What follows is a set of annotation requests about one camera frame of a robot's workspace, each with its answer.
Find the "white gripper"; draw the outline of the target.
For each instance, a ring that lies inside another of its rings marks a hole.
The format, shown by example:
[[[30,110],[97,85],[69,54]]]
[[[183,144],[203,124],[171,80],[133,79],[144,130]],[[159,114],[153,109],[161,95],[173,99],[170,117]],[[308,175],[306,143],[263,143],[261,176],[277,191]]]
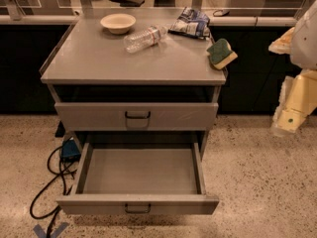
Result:
[[[317,107],[317,71],[304,69],[295,78],[287,76],[278,102],[270,131],[276,137],[294,134],[306,119],[303,115],[310,115]]]

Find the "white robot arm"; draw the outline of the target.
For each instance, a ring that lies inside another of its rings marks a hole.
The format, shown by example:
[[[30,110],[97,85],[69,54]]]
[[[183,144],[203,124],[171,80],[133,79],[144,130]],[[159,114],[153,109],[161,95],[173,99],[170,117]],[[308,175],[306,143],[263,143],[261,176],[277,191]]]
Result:
[[[282,137],[295,133],[317,108],[317,1],[268,50],[288,54],[301,68],[298,75],[287,76],[282,83],[279,105],[272,117],[271,132]]]

